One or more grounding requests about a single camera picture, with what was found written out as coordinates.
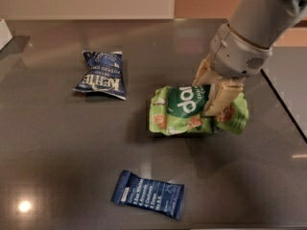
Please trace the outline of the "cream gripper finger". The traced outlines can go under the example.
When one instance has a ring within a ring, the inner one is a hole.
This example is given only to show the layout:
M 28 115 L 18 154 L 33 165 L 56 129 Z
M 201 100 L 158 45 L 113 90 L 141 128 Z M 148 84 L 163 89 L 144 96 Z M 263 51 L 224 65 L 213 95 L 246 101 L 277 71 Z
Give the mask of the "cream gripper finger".
M 215 71 L 211 56 L 208 55 L 201 61 L 193 85 L 218 85 L 222 83 L 222 78 L 223 77 Z
M 203 116 L 217 116 L 243 91 L 244 83 L 238 79 L 221 79 L 211 84 L 209 99 L 202 111 Z

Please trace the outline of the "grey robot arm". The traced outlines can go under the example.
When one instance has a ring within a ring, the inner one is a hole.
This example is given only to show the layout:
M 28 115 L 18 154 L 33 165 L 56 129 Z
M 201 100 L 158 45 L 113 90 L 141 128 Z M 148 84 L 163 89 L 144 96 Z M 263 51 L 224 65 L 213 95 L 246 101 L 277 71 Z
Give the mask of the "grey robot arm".
M 209 84 L 202 114 L 216 116 L 243 91 L 244 81 L 260 72 L 275 41 L 301 21 L 307 0 L 241 0 L 210 43 L 195 85 Z

